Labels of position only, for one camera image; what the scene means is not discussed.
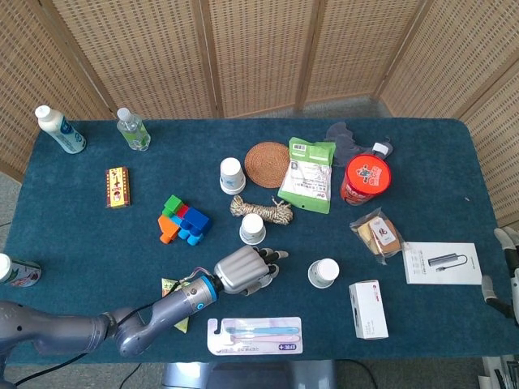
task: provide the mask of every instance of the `orange block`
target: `orange block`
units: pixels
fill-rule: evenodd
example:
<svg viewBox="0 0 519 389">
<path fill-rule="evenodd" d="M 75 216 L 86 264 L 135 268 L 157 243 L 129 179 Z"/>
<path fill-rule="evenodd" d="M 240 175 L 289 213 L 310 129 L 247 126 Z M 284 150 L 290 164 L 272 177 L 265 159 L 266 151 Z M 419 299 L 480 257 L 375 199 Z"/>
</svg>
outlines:
<svg viewBox="0 0 519 389">
<path fill-rule="evenodd" d="M 162 231 L 161 242 L 167 245 L 177 237 L 178 231 L 180 231 L 180 226 L 176 225 L 168 216 L 165 215 L 161 215 L 157 221 L 159 222 L 159 227 Z"/>
</svg>

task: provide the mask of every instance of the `plastic bottle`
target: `plastic bottle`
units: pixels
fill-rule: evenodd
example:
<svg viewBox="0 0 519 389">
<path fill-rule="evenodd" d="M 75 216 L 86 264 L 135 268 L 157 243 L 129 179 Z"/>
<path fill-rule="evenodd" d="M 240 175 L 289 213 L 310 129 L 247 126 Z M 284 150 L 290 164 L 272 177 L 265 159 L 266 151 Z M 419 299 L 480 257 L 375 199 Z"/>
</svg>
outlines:
<svg viewBox="0 0 519 389">
<path fill-rule="evenodd" d="M 142 119 L 131 113 L 128 108 L 118 109 L 117 116 L 119 117 L 117 128 L 127 140 L 128 146 L 140 152 L 148 150 L 152 137 L 146 131 Z"/>
<path fill-rule="evenodd" d="M 0 254 L 0 284 L 28 287 L 41 277 L 41 267 L 36 262 L 17 261 Z"/>
<path fill-rule="evenodd" d="M 40 105 L 34 111 L 38 118 L 38 126 L 56 139 L 63 150 L 69 154 L 81 152 L 87 140 L 65 119 L 63 114 L 48 105 Z"/>
</svg>

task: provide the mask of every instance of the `green snack bag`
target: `green snack bag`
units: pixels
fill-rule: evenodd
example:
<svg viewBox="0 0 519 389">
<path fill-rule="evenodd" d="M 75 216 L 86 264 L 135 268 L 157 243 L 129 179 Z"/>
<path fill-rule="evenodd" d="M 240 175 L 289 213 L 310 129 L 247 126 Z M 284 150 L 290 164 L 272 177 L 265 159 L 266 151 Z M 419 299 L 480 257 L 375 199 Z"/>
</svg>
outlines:
<svg viewBox="0 0 519 389">
<path fill-rule="evenodd" d="M 290 164 L 277 192 L 295 207 L 329 213 L 334 142 L 290 139 Z"/>
</svg>

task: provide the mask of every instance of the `toothbrush package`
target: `toothbrush package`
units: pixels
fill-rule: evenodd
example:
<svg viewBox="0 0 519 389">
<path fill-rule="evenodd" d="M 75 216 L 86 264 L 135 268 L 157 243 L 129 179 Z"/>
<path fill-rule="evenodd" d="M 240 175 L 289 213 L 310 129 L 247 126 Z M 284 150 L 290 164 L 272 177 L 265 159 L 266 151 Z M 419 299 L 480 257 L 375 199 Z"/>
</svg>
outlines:
<svg viewBox="0 0 519 389">
<path fill-rule="evenodd" d="M 214 355 L 302 353 L 300 318 L 208 320 L 208 349 Z"/>
</svg>

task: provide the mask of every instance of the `product box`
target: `product box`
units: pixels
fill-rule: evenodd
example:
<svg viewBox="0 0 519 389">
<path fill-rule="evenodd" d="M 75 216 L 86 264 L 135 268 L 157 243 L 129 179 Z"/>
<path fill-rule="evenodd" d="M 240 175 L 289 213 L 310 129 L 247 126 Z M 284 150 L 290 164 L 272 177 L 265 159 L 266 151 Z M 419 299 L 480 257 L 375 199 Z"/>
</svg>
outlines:
<svg viewBox="0 0 519 389">
<path fill-rule="evenodd" d="M 351 309 L 355 334 L 361 339 L 388 337 L 379 281 L 369 280 L 350 285 Z"/>
<path fill-rule="evenodd" d="M 106 207 L 119 208 L 130 205 L 128 169 L 123 167 L 106 170 Z"/>
</svg>

